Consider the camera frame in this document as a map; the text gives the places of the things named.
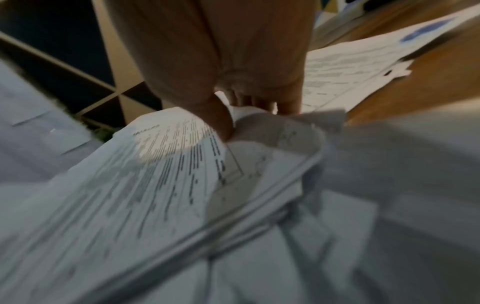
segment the wooden desk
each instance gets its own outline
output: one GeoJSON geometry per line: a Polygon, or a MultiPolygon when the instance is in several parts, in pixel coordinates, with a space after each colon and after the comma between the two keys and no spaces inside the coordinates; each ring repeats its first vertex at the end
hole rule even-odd
{"type": "MultiPolygon", "coordinates": [[[[480,0],[397,0],[345,25],[339,31],[347,33],[340,38],[332,40],[314,33],[311,48],[392,32],[478,3],[480,0]]],[[[362,124],[480,96],[480,18],[445,34],[413,58],[412,74],[393,80],[351,110],[349,124],[362,124]]]]}

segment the paper pile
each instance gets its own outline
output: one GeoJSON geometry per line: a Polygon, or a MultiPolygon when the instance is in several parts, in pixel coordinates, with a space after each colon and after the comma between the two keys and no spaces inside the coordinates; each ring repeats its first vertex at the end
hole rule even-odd
{"type": "Polygon", "coordinates": [[[408,76],[412,61],[402,58],[442,34],[480,15],[480,5],[363,40],[340,43],[308,53],[302,112],[353,109],[394,78],[408,76]]]}
{"type": "Polygon", "coordinates": [[[325,134],[311,117],[232,115],[227,145],[179,108],[142,116],[9,214],[1,301],[127,297],[280,220],[302,194],[302,175],[322,161],[325,134]]]}

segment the table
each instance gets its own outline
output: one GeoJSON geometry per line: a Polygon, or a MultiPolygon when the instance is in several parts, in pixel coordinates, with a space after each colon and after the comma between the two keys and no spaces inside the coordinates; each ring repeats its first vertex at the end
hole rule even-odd
{"type": "MultiPolygon", "coordinates": [[[[313,33],[311,50],[389,33],[478,4],[479,0],[397,0],[328,35],[313,33]]],[[[473,19],[412,55],[408,77],[393,80],[348,114],[360,125],[480,96],[480,19],[473,19]]]]}

